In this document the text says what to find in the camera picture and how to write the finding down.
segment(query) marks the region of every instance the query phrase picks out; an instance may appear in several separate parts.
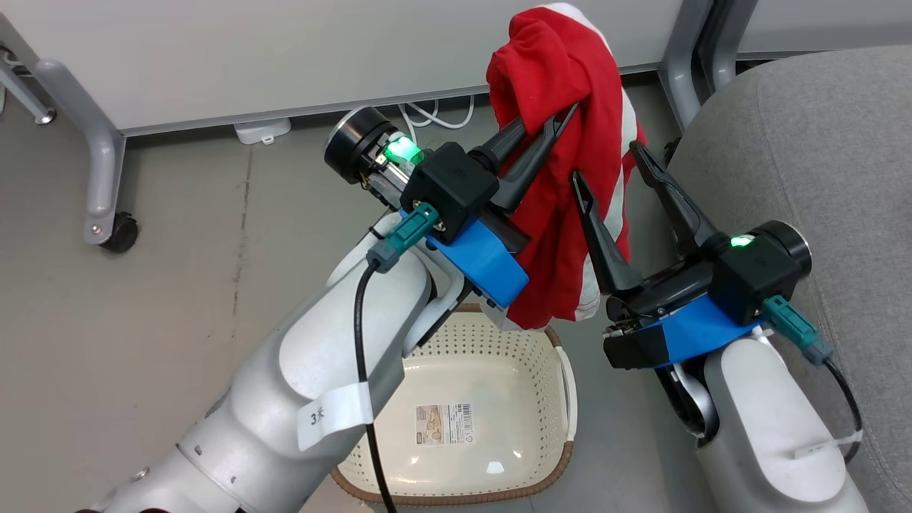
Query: cable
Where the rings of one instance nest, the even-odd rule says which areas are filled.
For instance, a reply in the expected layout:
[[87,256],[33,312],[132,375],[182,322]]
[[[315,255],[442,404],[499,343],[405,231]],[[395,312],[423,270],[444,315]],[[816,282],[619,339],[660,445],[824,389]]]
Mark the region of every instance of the cable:
[[[409,116],[409,113],[406,111],[406,108],[405,108],[406,105],[408,105],[409,107],[412,107],[416,112],[418,112],[418,114],[421,114],[422,116],[424,116],[425,120],[424,121],[414,121]],[[417,104],[411,103],[411,102],[410,103],[400,103],[399,112],[402,113],[402,118],[405,119],[405,124],[409,127],[409,136],[411,137],[412,142],[418,144],[418,138],[417,138],[417,135],[415,134],[416,128],[426,127],[426,126],[430,125],[431,123],[435,123],[446,129],[458,130],[460,128],[465,127],[467,124],[469,124],[469,121],[472,120],[472,114],[475,112],[475,96],[471,95],[469,97],[469,112],[466,114],[465,119],[462,120],[462,122],[460,122],[460,123],[450,123],[448,121],[444,121],[437,117],[438,112],[440,112],[440,101],[438,99],[434,100],[434,111],[433,112],[427,112],[425,109],[422,109]]]
[[[855,400],[855,395],[852,393],[852,389],[849,387],[848,381],[845,380],[845,376],[842,374],[842,372],[839,371],[839,368],[836,367],[836,364],[833,363],[832,360],[827,358],[824,360],[824,365],[836,379],[836,384],[839,385],[839,388],[843,390],[845,400],[849,403],[849,408],[852,410],[852,418],[855,420],[855,431],[861,431],[864,428],[865,423],[862,421],[861,410],[858,408],[858,402]],[[852,461],[852,458],[855,457],[855,453],[858,452],[858,448],[860,446],[861,441],[858,440],[852,442],[852,444],[849,446],[848,452],[843,456],[843,459],[847,464],[848,462]]]
[[[380,263],[373,260],[368,264],[368,268],[361,275],[358,282],[358,288],[355,290],[355,358],[358,360],[358,381],[368,382],[368,364],[364,358],[364,293],[368,289],[370,277],[374,276]],[[396,513],[396,505],[393,504],[393,497],[389,494],[387,479],[383,476],[383,465],[380,462],[380,451],[377,447],[377,433],[374,431],[374,424],[364,426],[368,432],[368,447],[370,448],[370,460],[374,464],[374,474],[377,476],[377,486],[380,488],[380,496],[383,497],[383,504],[386,505],[387,511]]]
[[[0,45],[0,53],[3,54],[3,62],[0,62],[0,66],[3,66],[6,63],[10,68],[13,69],[13,73],[22,79],[29,79],[32,77],[32,73],[22,65],[21,62],[14,59],[16,54],[13,53],[13,50]],[[0,114],[3,114],[4,109],[6,108],[6,86],[0,84]]]

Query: white tag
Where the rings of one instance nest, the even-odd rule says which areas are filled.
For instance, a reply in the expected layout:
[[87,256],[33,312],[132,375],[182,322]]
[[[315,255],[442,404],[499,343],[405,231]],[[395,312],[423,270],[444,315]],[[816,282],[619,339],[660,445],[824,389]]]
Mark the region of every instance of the white tag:
[[297,412],[297,448],[304,452],[328,434],[372,422],[374,411],[367,383],[330,390]]
[[835,446],[839,446],[839,445],[852,444],[853,442],[861,442],[864,434],[865,434],[864,430],[856,431],[856,432],[850,434],[849,436],[847,436],[846,438],[840,438],[839,440],[830,440],[829,442],[823,442],[822,444],[811,445],[810,447],[798,449],[797,451],[795,451],[792,454],[792,456],[793,456],[793,459],[801,459],[801,458],[807,457],[809,455],[812,455],[816,452],[819,452],[821,449],[825,449],[826,447],[835,447]]
[[415,406],[415,444],[473,444],[475,419],[471,403]]

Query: cable connector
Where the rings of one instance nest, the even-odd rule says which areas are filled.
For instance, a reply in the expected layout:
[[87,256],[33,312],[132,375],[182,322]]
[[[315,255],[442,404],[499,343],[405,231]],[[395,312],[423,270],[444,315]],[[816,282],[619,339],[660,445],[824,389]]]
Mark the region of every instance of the cable connector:
[[384,238],[368,250],[368,262],[377,261],[379,273],[385,273],[393,268],[399,257],[415,246],[425,235],[430,233],[434,225],[440,221],[440,214],[427,203],[418,205],[404,219],[399,221]]
[[833,349],[817,334],[817,328],[782,296],[773,296],[763,302],[762,317],[791,340],[815,367],[823,365],[833,354]]

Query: zip tie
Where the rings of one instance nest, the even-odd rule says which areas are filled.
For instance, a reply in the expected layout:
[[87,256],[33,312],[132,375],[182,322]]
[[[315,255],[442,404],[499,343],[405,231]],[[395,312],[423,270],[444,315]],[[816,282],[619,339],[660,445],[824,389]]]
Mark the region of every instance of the zip tie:
[[839,440],[830,440],[828,442],[823,442],[822,444],[811,445],[810,447],[805,447],[804,449],[798,449],[792,454],[792,459],[802,459],[806,458],[809,455],[814,453],[819,453],[820,451],[829,448],[829,447],[838,447],[839,445],[848,445],[854,444],[855,442],[861,442],[862,438],[865,435],[864,429],[859,429],[858,431],[850,434],[845,438],[840,438]]

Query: black cable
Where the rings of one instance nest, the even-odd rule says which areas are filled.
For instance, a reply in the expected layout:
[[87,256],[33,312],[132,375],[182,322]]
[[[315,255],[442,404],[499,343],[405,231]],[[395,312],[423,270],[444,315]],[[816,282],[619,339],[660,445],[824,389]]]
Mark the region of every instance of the black cable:
[[368,226],[368,231],[369,231],[371,234],[373,234],[374,237],[377,238],[377,240],[383,240],[383,239],[386,238],[385,236],[382,236],[382,235],[380,234],[380,232],[378,232],[377,230],[375,230],[373,226]]
[[[368,268],[361,275],[358,282],[358,288],[355,290],[355,358],[358,360],[358,381],[368,382],[368,364],[364,358],[364,293],[368,289],[370,277],[374,276],[380,263],[374,260],[368,264]],[[377,447],[377,432],[374,431],[374,424],[364,426],[368,432],[368,447],[370,448],[370,461],[374,464],[374,474],[377,476],[377,486],[380,488],[380,496],[383,497],[383,504],[386,505],[387,511],[396,513],[396,505],[393,504],[393,497],[389,494],[387,479],[383,475],[383,465],[380,463],[380,451]]]
[[[861,410],[858,408],[858,402],[855,400],[855,395],[852,393],[849,383],[845,380],[845,376],[839,371],[839,368],[836,367],[836,364],[833,363],[832,360],[827,358],[824,360],[824,365],[826,365],[826,368],[836,379],[836,384],[839,385],[839,388],[843,390],[843,395],[845,395],[845,400],[849,403],[849,408],[852,410],[852,417],[855,420],[855,431],[861,431],[865,424],[862,421]],[[852,445],[849,446],[849,451],[843,456],[846,463],[852,461],[852,458],[855,457],[859,447],[861,447],[860,440],[854,441]]]

